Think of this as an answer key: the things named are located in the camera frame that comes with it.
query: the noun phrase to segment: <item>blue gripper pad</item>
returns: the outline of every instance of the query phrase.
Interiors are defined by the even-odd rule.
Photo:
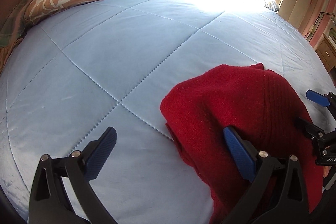
[[[329,99],[313,90],[308,90],[306,92],[307,99],[319,104],[320,106],[330,106]]]
[[[230,150],[241,176],[251,183],[256,176],[255,161],[229,127],[224,128],[223,133],[227,147]]]

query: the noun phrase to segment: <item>folded clothing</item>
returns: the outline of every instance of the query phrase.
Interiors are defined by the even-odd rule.
[[[234,126],[241,138],[271,156],[296,155],[306,182],[309,210],[322,197],[323,168],[315,165],[311,141],[295,128],[302,117],[311,122],[303,102],[282,76],[250,67],[220,65],[176,85],[162,100],[175,145],[185,163],[209,185],[214,201],[210,223],[220,223],[248,188],[231,158],[222,130]],[[260,210],[267,206],[269,184]]]

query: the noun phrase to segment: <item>wooden nightstand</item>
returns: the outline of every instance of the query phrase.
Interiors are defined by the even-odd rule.
[[[327,72],[330,72],[334,66],[336,66],[336,49],[330,43],[328,37],[323,34],[324,39],[320,45],[316,48],[316,53],[321,59]]]

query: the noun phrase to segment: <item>metal screw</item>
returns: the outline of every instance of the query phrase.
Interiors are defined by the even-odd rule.
[[[295,156],[295,155],[291,155],[290,159],[291,159],[292,161],[297,161],[297,160],[298,160],[297,156]]]
[[[45,161],[49,158],[49,155],[48,154],[44,154],[42,157],[41,157],[41,160],[42,161]]]
[[[268,157],[268,153],[266,151],[260,151],[259,152],[259,156],[262,158],[267,158]]]
[[[81,155],[81,152],[79,151],[79,150],[75,150],[75,151],[73,151],[72,153],[71,153],[71,156],[73,157],[73,158],[77,158],[77,157],[79,157]]]

